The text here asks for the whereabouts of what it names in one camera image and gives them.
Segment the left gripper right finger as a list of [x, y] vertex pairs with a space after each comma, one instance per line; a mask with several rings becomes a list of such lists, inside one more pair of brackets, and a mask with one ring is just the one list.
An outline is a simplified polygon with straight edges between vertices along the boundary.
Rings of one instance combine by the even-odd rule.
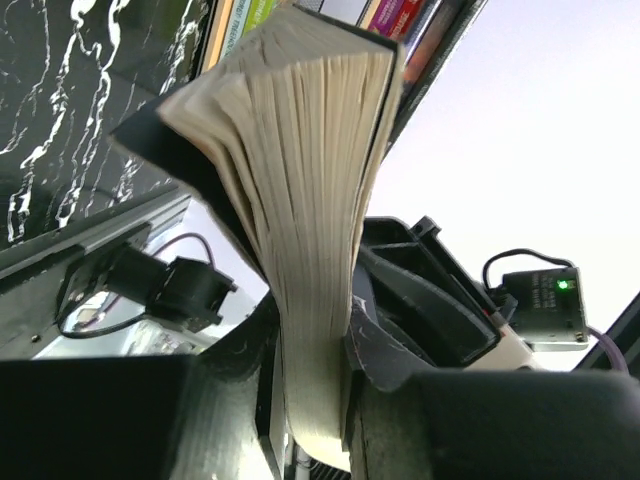
[[570, 372], [437, 369], [353, 304], [345, 444], [356, 479], [635, 479], [639, 360]]

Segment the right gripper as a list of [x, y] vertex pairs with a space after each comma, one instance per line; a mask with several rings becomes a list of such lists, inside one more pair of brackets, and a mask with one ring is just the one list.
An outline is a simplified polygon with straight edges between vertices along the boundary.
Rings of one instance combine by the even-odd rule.
[[436, 367], [464, 368], [498, 346], [497, 307], [480, 291], [423, 217], [364, 221], [358, 263], [372, 282], [381, 327]]

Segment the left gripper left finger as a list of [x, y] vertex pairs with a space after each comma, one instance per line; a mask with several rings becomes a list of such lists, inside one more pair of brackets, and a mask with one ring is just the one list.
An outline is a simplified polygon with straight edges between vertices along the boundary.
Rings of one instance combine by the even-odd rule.
[[198, 355], [1, 365], [5, 479], [278, 479], [279, 312], [266, 296]]

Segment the blue 1984 book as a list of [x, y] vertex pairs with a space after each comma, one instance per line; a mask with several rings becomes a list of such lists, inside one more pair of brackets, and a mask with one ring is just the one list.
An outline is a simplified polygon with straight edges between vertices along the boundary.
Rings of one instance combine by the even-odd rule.
[[[270, 288], [294, 265], [351, 280], [402, 91], [404, 52], [285, 4], [211, 70], [147, 102], [112, 140], [190, 188]], [[290, 360], [289, 429], [344, 468], [340, 344]]]

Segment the purple 117-storey treehouse book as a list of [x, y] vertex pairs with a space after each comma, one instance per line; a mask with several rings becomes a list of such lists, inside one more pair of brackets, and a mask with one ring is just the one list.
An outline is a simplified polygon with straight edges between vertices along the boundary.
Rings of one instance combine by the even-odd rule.
[[372, 0], [358, 26], [392, 40], [402, 39], [423, 5], [421, 0]]

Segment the lime green cartoon book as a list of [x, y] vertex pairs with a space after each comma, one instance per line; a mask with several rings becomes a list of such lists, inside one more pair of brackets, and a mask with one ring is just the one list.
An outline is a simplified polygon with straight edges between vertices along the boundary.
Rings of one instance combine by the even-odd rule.
[[220, 57], [228, 55], [239, 39], [261, 24], [277, 4], [276, 0], [234, 0]]

